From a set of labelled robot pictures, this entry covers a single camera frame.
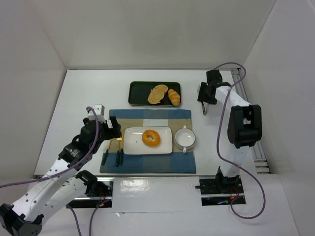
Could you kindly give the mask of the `stainless steel tongs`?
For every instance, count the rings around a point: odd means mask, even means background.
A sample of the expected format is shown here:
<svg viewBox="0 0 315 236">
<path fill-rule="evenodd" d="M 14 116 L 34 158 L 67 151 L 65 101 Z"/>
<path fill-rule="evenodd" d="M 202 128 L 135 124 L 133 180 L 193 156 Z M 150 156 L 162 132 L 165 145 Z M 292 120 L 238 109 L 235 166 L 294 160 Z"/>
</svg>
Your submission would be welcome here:
<svg viewBox="0 0 315 236">
<path fill-rule="evenodd" d="M 206 102 L 201 102 L 202 114 L 205 116 L 208 113 L 209 104 Z"/>
</svg>

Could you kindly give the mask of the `orange bagel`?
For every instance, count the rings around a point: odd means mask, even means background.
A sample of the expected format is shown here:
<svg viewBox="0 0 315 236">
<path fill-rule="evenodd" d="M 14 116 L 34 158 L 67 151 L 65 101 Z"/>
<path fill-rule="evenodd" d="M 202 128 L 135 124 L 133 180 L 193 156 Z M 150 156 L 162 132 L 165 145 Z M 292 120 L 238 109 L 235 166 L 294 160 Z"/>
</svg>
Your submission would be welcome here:
<svg viewBox="0 0 315 236">
<path fill-rule="evenodd" d="M 154 130 L 145 130 L 142 134 L 142 142 L 149 147 L 157 147 L 160 144 L 160 135 Z"/>
</svg>

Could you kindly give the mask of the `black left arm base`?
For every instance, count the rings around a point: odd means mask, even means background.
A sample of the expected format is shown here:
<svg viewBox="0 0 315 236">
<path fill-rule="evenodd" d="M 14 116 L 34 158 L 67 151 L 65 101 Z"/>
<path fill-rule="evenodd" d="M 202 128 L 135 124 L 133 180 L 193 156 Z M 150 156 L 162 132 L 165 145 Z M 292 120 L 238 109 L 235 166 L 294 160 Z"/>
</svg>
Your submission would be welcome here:
<svg viewBox="0 0 315 236">
<path fill-rule="evenodd" d="M 71 208 L 95 208 L 101 204 L 101 208 L 112 207 L 114 180 L 110 178 L 99 179 L 97 187 L 92 193 L 76 197 L 68 205 Z"/>
</svg>

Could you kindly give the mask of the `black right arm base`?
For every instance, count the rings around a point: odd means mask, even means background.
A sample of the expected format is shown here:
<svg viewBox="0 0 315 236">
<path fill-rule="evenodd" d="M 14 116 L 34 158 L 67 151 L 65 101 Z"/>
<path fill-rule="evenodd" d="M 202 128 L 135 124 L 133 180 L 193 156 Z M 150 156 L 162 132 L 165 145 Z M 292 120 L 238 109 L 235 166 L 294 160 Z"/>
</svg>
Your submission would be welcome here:
<svg viewBox="0 0 315 236">
<path fill-rule="evenodd" d="M 214 178 L 202 177 L 195 189 L 200 191 L 202 206 L 236 205 L 246 203 L 240 175 L 224 177 L 219 168 Z"/>
</svg>

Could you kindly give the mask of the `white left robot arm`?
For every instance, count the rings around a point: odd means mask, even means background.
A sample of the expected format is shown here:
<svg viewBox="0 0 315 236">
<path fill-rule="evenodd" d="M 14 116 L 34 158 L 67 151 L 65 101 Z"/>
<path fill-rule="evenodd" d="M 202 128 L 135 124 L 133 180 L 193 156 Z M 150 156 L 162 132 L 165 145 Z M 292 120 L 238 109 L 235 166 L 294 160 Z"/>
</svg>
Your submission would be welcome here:
<svg viewBox="0 0 315 236">
<path fill-rule="evenodd" d="M 44 224 L 61 208 L 80 196 L 104 199 L 111 188 L 82 167 L 103 141 L 121 136 L 121 126 L 111 116 L 106 121 L 85 118 L 80 134 L 65 146 L 54 165 L 20 199 L 0 207 L 0 224 L 12 236 L 37 236 Z"/>
</svg>

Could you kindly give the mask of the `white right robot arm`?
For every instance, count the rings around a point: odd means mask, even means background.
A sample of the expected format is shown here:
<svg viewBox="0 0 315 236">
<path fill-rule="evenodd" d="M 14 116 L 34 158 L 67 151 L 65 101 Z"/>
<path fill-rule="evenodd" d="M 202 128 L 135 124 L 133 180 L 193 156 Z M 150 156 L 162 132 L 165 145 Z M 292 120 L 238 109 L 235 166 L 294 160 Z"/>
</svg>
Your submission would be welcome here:
<svg viewBox="0 0 315 236">
<path fill-rule="evenodd" d="M 228 82 L 224 82 L 219 70 L 206 72 L 206 82 L 202 82 L 197 101 L 202 105 L 202 112 L 207 114 L 209 105 L 223 104 L 223 112 L 227 112 L 227 138 L 230 142 L 227 154 L 218 169 L 218 175 L 233 178 L 239 175 L 250 148 L 262 137 L 261 107 L 252 105 L 239 96 Z"/>
</svg>

